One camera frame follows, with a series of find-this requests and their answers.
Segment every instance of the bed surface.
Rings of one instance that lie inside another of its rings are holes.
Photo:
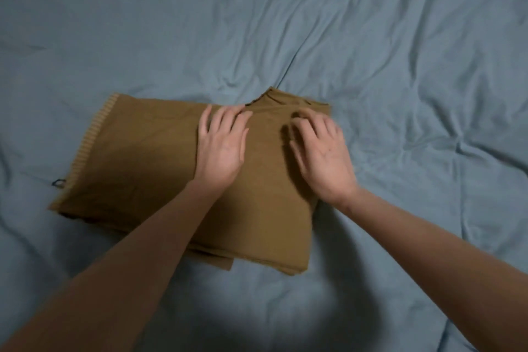
[[[528,0],[0,0],[0,343],[115,235],[47,211],[113,92],[333,105],[360,184],[528,272]],[[320,205],[309,270],[182,261],[137,350],[464,351]]]

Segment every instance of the right hand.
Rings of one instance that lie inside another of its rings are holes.
[[[326,114],[309,108],[299,114],[292,124],[304,145],[291,140],[290,146],[300,172],[321,200],[342,209],[359,188],[343,131]]]

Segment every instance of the wrinkled sheet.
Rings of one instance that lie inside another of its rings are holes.
[[[47,211],[112,92],[333,105],[362,186],[528,271],[528,0],[0,0],[0,342],[115,235]],[[184,260],[138,350],[462,351],[321,205],[309,270]]]

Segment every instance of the finger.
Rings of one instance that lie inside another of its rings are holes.
[[[247,122],[252,115],[253,112],[243,112],[239,114],[237,119],[234,121],[231,132],[233,134],[242,135],[242,132],[246,128]]]
[[[310,120],[318,138],[322,139],[328,136],[328,129],[326,128],[324,120],[324,117],[328,117],[326,114],[316,113],[311,108],[300,108],[299,113],[301,117]]]
[[[305,158],[304,153],[301,150],[299,144],[295,141],[290,141],[290,147],[291,150],[294,152],[295,160],[297,161],[297,164],[299,165],[299,169],[302,175],[306,174],[306,164],[305,164]]]
[[[315,135],[313,127],[308,119],[295,117],[291,122],[299,130],[300,136],[302,137],[305,146],[317,141],[317,135]]]
[[[200,116],[200,121],[198,122],[198,135],[200,136],[207,135],[207,122],[209,120],[209,115],[211,114],[211,108],[211,105],[207,105]]]
[[[246,128],[242,133],[242,140],[240,142],[240,161],[243,163],[246,155],[246,138],[248,136],[249,128]]]
[[[223,133],[228,133],[231,131],[231,127],[233,127],[234,118],[237,116],[238,113],[240,113],[246,105],[237,105],[237,106],[231,106],[228,108],[222,117],[222,123],[220,124],[220,131]]]
[[[326,129],[328,130],[328,133],[335,138],[337,135],[337,124],[328,116],[323,116],[323,120],[326,125]]]
[[[211,125],[209,126],[209,132],[217,132],[220,128],[220,123],[222,122],[222,116],[224,115],[225,111],[229,108],[229,106],[222,106],[219,108],[216,113],[213,115],[213,119],[211,120]]]

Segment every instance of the folded clothing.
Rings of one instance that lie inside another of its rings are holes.
[[[50,209],[129,232],[193,178],[197,123],[205,104],[112,95],[84,136]],[[291,152],[289,122],[300,107],[330,106],[277,89],[247,105],[246,159],[188,248],[244,258],[295,274],[307,269],[317,202]]]

